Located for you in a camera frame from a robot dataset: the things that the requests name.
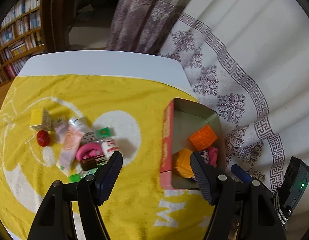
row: bookshelf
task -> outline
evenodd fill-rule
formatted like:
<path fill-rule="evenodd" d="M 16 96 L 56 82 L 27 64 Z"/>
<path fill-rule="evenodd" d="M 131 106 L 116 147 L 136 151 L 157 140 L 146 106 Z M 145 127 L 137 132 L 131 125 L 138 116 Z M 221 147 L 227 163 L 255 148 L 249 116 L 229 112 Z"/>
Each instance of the bookshelf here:
<path fill-rule="evenodd" d="M 19 0 L 0 28 L 0 87 L 32 56 L 54 52 L 51 0 Z"/>

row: greek key border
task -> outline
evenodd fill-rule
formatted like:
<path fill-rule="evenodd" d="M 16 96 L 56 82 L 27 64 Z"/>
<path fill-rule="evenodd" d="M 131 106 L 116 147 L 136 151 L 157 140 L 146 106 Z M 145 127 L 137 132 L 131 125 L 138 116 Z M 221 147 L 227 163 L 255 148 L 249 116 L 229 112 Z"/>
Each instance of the greek key border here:
<path fill-rule="evenodd" d="M 255 131 L 260 140 L 267 139 L 272 152 L 272 167 L 270 170 L 271 191 L 274 192 L 283 182 L 284 149 L 279 134 L 274 134 L 268 119 L 269 106 L 257 83 L 231 57 L 225 45 L 212 33 L 203 22 L 182 12 L 179 20 L 198 30 L 205 36 L 205 42 L 216 53 L 218 61 L 224 70 L 241 85 L 250 95 L 257 112 L 254 123 Z"/>

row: orange yellow object in box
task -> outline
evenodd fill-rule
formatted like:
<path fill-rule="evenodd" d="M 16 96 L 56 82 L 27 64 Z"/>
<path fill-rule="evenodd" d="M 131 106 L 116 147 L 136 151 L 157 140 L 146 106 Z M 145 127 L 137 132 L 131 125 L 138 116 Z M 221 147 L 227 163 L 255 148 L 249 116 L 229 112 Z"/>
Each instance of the orange yellow object in box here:
<path fill-rule="evenodd" d="M 175 153 L 172 157 L 172 171 L 183 177 L 193 178 L 194 174 L 190 166 L 190 155 L 192 151 L 187 148 L 182 149 Z"/>
<path fill-rule="evenodd" d="M 211 129 L 210 125 L 206 125 L 191 135 L 189 140 L 192 142 L 197 151 L 202 151 L 210 147 L 217 138 L 218 137 Z"/>

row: white circle print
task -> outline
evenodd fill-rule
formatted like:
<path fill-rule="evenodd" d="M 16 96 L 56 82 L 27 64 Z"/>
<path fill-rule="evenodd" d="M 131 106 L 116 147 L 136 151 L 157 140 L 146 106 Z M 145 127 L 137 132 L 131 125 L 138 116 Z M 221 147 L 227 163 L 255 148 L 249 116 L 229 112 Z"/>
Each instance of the white circle print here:
<path fill-rule="evenodd" d="M 141 132 L 136 119 L 125 111 L 110 111 L 102 114 L 92 124 L 93 130 L 109 127 L 123 155 L 123 166 L 131 163 L 141 144 Z"/>

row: curtain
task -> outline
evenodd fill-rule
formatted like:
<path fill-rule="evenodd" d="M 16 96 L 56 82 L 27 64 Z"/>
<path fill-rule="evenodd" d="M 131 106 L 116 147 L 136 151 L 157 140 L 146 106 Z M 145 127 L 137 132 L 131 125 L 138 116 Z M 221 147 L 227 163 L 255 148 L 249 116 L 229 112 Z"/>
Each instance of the curtain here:
<path fill-rule="evenodd" d="M 295 0 L 191 0 L 160 56 L 181 63 L 220 117 L 229 169 L 275 191 L 291 156 L 309 165 L 309 18 Z M 287 239 L 309 227 L 309 185 Z"/>
<path fill-rule="evenodd" d="M 119 0 L 107 50 L 150 53 L 160 47 L 189 0 Z"/>

